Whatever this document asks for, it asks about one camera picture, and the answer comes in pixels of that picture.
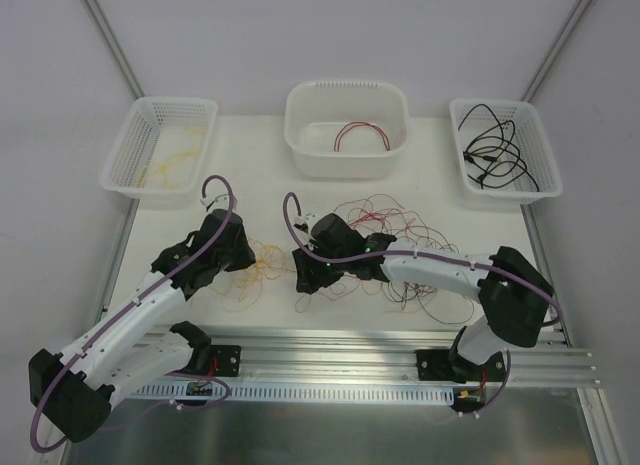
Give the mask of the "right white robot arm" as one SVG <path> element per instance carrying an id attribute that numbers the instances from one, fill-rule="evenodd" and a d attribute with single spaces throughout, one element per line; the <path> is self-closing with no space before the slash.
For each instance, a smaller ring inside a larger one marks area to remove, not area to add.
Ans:
<path id="1" fill-rule="evenodd" d="M 481 381 L 492 359 L 512 348 L 532 348 L 552 307 L 554 291 L 516 249 L 461 255 L 420 247 L 384 233 L 362 236 L 336 214 L 285 222 L 297 249 L 296 289 L 314 294 L 350 274 L 363 281 L 407 283 L 456 293 L 480 304 L 482 315 L 463 327 L 442 359 L 430 359 L 432 378 Z"/>

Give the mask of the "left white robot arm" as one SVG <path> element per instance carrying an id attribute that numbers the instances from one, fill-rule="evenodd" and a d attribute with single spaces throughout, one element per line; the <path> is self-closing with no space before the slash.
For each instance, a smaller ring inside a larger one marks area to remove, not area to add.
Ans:
<path id="1" fill-rule="evenodd" d="M 160 253 L 127 302 L 60 352 L 41 349 L 30 359 L 29 394 L 36 415 L 78 443 L 98 431 L 123 399 L 163 375 L 213 376 L 230 354 L 218 351 L 189 321 L 172 325 L 142 350 L 132 348 L 219 273 L 254 262 L 242 218 L 224 209 L 208 212 L 199 230 Z"/>

